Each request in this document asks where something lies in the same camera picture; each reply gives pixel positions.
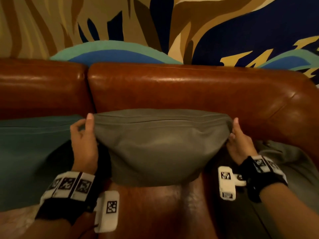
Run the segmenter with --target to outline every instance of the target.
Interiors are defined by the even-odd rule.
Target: leather backrest cushion
[[[94,112],[86,70],[71,62],[0,59],[0,119]]]
[[[247,135],[298,146],[319,167],[319,92],[299,72],[96,63],[88,80],[98,113],[133,108],[225,113],[239,117]]]

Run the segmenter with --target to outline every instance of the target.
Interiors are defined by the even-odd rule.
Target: yellow lettering
[[[238,60],[248,54],[250,54],[252,51],[245,52],[245,53],[239,53],[232,56],[223,57],[220,59],[222,63],[224,63],[224,66],[235,66],[238,62]]]
[[[269,55],[272,53],[273,50],[274,49],[267,49],[260,56],[251,61],[246,67],[252,67],[253,65],[255,65],[254,67],[258,67],[259,65],[262,65],[267,61]]]
[[[311,73],[315,72],[317,69],[319,68],[310,68],[309,70],[307,70],[305,73],[303,73],[304,75],[306,75],[308,78],[312,78],[315,75],[311,75]]]
[[[311,44],[319,39],[319,36],[308,37],[305,39],[298,40],[293,46],[297,46],[295,49],[301,49],[308,44]]]

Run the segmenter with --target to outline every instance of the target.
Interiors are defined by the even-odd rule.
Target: brown leather sofa
[[[303,74],[255,68],[0,60],[0,119],[85,116],[129,108],[239,117],[243,131],[303,149],[319,168],[319,91]],[[116,231],[99,238],[214,238],[209,174],[189,185],[106,189],[121,197]],[[76,228],[89,228],[92,217]],[[80,230],[74,230],[76,238]]]

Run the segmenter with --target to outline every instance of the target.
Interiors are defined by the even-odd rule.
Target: wall
[[[319,0],[0,0],[0,57],[289,69],[319,84]]]

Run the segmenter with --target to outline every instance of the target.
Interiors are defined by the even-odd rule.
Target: person's left hand
[[[85,130],[79,128],[85,124]],[[94,135],[94,116],[89,113],[70,127],[71,142],[74,153],[72,171],[94,175],[98,168],[98,145]]]

